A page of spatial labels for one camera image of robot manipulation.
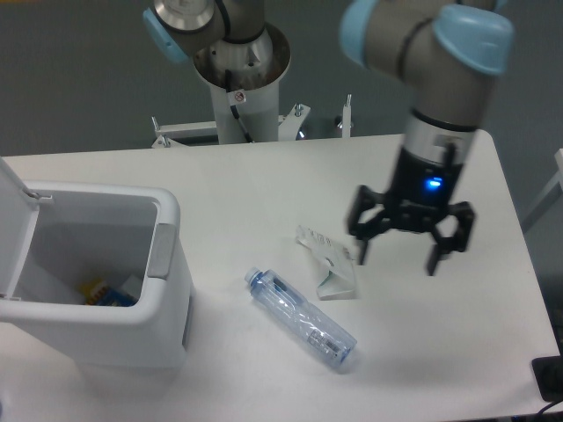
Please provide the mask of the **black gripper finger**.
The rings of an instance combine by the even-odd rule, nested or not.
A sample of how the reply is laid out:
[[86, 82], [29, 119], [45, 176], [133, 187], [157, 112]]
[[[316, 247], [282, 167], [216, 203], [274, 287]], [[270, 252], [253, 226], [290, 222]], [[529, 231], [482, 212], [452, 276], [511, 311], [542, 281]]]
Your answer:
[[453, 251], [465, 252], [472, 234], [472, 226], [477, 215], [472, 204], [467, 201], [458, 202], [448, 206], [447, 216], [453, 216], [457, 220], [457, 226], [450, 236], [443, 236], [435, 223], [429, 226], [430, 235], [435, 240], [426, 263], [426, 272], [434, 276], [439, 262]]
[[[368, 220], [362, 216], [370, 210], [381, 206], [382, 209]], [[392, 228], [391, 215], [385, 207], [385, 195], [360, 185], [355, 193], [351, 208], [346, 218], [347, 232], [356, 240], [359, 248], [357, 262], [363, 266], [367, 256], [369, 242]]]

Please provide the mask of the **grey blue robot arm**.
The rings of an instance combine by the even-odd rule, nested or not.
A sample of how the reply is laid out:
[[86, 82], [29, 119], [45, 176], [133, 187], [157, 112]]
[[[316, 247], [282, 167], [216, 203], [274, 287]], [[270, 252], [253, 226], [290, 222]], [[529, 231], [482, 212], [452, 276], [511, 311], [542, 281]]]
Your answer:
[[[497, 1], [353, 1], [340, 21], [351, 61], [394, 76], [417, 97], [389, 188], [360, 186], [347, 231], [365, 256], [389, 229], [435, 240], [427, 271], [466, 250], [476, 215], [451, 196], [505, 72], [514, 37]], [[281, 139], [279, 83], [289, 43], [261, 1], [155, 1], [143, 23], [171, 62], [192, 61], [211, 92], [221, 143]]]

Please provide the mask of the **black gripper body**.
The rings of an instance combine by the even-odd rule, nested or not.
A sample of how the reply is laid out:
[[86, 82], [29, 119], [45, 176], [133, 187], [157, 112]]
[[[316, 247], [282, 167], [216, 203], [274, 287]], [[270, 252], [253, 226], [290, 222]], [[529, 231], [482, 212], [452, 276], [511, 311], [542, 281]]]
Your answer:
[[391, 185], [384, 194], [385, 225], [413, 233], [430, 232], [448, 216], [466, 217], [466, 204], [450, 201], [463, 169], [457, 147], [447, 147], [438, 162], [400, 149]]

